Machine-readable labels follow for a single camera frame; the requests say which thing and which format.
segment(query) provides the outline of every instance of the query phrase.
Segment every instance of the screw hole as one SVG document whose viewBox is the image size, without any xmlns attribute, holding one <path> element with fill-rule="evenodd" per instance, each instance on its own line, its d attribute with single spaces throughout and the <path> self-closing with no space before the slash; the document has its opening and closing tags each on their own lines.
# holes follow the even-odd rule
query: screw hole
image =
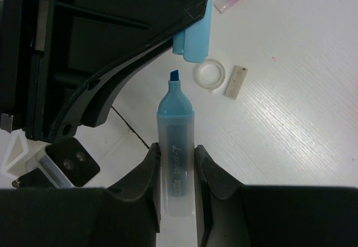
<svg viewBox="0 0 358 247">
<path fill-rule="evenodd" d="M 63 129 L 63 131 L 62 131 L 62 135 L 68 135 L 69 132 L 71 131 L 71 129 L 72 129 L 72 125 L 71 125 L 71 124 L 67 124 L 67 125 L 65 126 L 65 128 Z"/>
<path fill-rule="evenodd" d="M 76 156 L 77 156 L 77 159 L 80 161 L 80 162 L 85 162 L 86 161 L 86 155 L 82 152 L 77 152 L 76 153 Z"/>
<path fill-rule="evenodd" d="M 74 167 L 73 162 L 70 161 L 69 159 L 65 159 L 65 160 L 63 161 L 63 165 L 64 165 L 65 168 L 68 169 L 68 170 L 72 170 L 73 167 Z"/>
<path fill-rule="evenodd" d="M 88 84 L 88 87 L 87 89 L 90 91 L 92 89 L 94 89 L 98 84 L 99 84 L 100 80 L 95 80 L 95 81 L 92 81 Z"/>
</svg>

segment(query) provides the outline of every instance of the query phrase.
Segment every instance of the translucent highlighter barrel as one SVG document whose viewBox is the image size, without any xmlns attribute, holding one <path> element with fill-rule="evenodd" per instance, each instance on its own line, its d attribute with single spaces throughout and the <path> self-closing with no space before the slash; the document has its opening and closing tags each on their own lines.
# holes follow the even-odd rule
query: translucent highlighter barrel
<svg viewBox="0 0 358 247">
<path fill-rule="evenodd" d="M 164 209 L 170 216 L 194 211 L 194 113 L 158 116 Z"/>
</svg>

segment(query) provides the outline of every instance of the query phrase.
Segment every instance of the light blue cap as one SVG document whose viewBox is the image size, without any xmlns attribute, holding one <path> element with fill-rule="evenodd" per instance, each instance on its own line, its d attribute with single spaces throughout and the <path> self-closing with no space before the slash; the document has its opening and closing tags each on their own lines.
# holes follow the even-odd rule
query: light blue cap
<svg viewBox="0 0 358 247">
<path fill-rule="evenodd" d="M 194 114 L 191 102 L 182 93 L 178 70 L 171 73 L 169 90 L 158 107 L 159 117 L 189 117 Z"/>
<path fill-rule="evenodd" d="M 211 9 L 213 0 L 208 0 L 205 16 L 186 30 L 174 36 L 173 53 L 183 55 L 191 63 L 202 63 L 209 54 Z"/>
</svg>

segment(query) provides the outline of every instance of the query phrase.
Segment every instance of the light blue plastic piece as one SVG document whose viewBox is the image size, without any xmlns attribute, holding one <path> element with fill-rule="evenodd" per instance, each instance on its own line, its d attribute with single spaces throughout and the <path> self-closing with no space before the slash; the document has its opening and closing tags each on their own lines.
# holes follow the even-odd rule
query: light blue plastic piece
<svg viewBox="0 0 358 247">
<path fill-rule="evenodd" d="M 213 0 L 208 0 L 204 18 L 174 36 L 174 54 L 183 55 L 184 60 L 191 63 L 202 63 L 205 60 L 209 54 L 212 7 Z"/>
<path fill-rule="evenodd" d="M 178 70 L 171 73 L 171 79 L 174 80 L 169 80 L 169 90 L 159 104 L 158 116 L 192 116 L 194 112 L 192 110 L 191 102 L 181 91 Z"/>
<path fill-rule="evenodd" d="M 178 71 L 157 112 L 163 202 L 166 214 L 189 216 L 194 211 L 194 111 L 182 93 Z"/>
</svg>

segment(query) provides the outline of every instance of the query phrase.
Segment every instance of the blue highlighter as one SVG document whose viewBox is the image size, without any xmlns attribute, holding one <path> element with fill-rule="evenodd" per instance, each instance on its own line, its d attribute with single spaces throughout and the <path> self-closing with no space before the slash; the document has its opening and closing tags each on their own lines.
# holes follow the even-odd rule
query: blue highlighter
<svg viewBox="0 0 358 247">
<path fill-rule="evenodd" d="M 194 111 L 182 93 L 178 70 L 157 112 L 164 209 L 170 216 L 194 210 Z"/>
</svg>

